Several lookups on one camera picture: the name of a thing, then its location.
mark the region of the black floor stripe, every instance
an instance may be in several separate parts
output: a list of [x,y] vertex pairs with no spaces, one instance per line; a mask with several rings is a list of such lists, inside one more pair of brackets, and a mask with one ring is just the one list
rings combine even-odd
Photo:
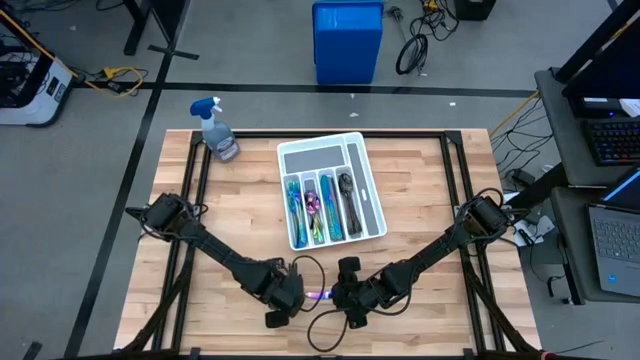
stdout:
[[[135,82],[119,82],[125,88]],[[152,89],[156,83],[144,83],[140,89]],[[106,88],[106,83],[96,83]],[[78,84],[79,88],[88,88],[86,84]],[[439,96],[472,96],[497,98],[527,98],[534,90],[510,89],[466,89],[416,86],[361,86],[361,85],[274,85],[274,84],[218,84],[165,82],[162,90],[186,91],[223,91],[250,93],[329,93],[329,94],[383,94],[383,95],[439,95]]]
[[69,337],[69,342],[67,343],[67,348],[64,352],[65,358],[76,357],[80,351],[80,346],[82,345],[82,340],[84,339],[87,326],[89,325],[91,313],[98,297],[98,292],[107,268],[107,263],[109,262],[113,243],[115,242],[116,234],[120,227],[120,220],[122,219],[127,199],[129,198],[133,179],[138,169],[142,150],[144,149],[144,144],[147,140],[147,136],[149,135],[153,116],[158,107],[158,101],[160,100],[160,95],[162,93],[162,84],[169,72],[171,58],[172,57],[170,55],[165,55],[162,59],[158,80],[155,83],[155,87],[153,88],[153,92],[149,98],[149,103],[147,104],[144,116],[142,117],[140,128],[138,129],[138,135],[136,136],[136,141],[133,145],[133,149],[131,150],[131,154],[129,155],[129,161],[127,162],[122,182],[120,183],[120,190],[118,190],[116,201],[111,209],[111,216],[109,217],[107,229],[102,239],[102,243],[100,244],[100,250],[98,251],[96,262],[94,263],[93,270],[91,271],[91,276],[82,299],[82,304],[80,305],[80,310],[78,311],[76,321],[73,324],[73,329],[71,330],[71,336]]

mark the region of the blue plastic bin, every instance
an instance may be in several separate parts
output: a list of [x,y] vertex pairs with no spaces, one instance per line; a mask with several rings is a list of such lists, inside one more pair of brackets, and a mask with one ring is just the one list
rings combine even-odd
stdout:
[[370,84],[382,40],[382,1],[322,0],[313,4],[318,84]]

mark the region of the spray bottle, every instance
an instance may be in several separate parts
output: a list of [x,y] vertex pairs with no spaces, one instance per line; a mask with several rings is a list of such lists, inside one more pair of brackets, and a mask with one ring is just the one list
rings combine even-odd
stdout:
[[191,105],[191,115],[202,118],[202,137],[213,155],[222,162],[230,162],[240,153],[235,135],[227,124],[215,120],[211,110],[222,112],[218,106],[220,98],[198,100]]

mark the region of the keyboard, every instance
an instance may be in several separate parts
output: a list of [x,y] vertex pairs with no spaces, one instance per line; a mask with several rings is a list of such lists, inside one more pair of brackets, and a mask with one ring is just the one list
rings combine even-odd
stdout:
[[585,121],[587,142],[598,165],[640,161],[640,119]]
[[640,263],[640,223],[595,218],[593,235],[600,256]]

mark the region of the wooden tabletop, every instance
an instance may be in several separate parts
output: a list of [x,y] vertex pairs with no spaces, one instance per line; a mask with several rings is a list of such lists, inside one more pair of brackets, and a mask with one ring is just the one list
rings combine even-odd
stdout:
[[[462,130],[462,135],[474,191],[489,186],[500,188],[487,131]],[[167,131],[151,200],[162,192],[180,193],[190,138],[189,130]],[[296,253],[288,244],[278,174],[276,146],[283,141],[291,139],[239,139],[242,153],[233,162],[211,163],[205,194],[210,210],[202,222],[243,256],[256,259],[281,256],[292,260],[300,254],[312,255],[322,263],[330,287],[337,280],[340,258],[359,256],[360,277],[365,278],[389,262],[411,257],[452,224],[438,140],[369,138],[366,139],[367,153],[388,234],[378,239]],[[453,146],[451,151],[456,164]],[[201,159],[199,155],[191,201],[194,201]],[[463,201],[457,164],[454,168]],[[158,305],[168,251],[169,244],[163,241],[148,237],[140,240],[115,348],[131,341]],[[498,304],[525,339],[539,347],[516,249],[507,243],[495,242],[488,247],[487,257]],[[317,266],[304,261],[299,264],[306,291],[319,291],[322,282]],[[315,354],[307,343],[307,327],[317,314],[333,308],[331,301],[326,301],[312,313],[299,313],[286,327],[267,329],[264,325],[266,306],[242,291],[225,268],[198,251],[182,351],[200,347],[203,353],[211,354]],[[481,309],[487,346],[491,348],[493,339],[487,313],[484,307]],[[167,320],[165,347],[170,343],[174,314],[175,309]],[[343,314],[320,320],[314,327],[314,341],[320,347],[333,344],[343,321]],[[411,306],[404,314],[395,317],[370,314],[369,325],[358,330],[348,329],[334,352],[341,355],[460,355],[463,348],[469,347],[474,348],[473,335],[460,255],[454,252],[422,274],[414,285]]]

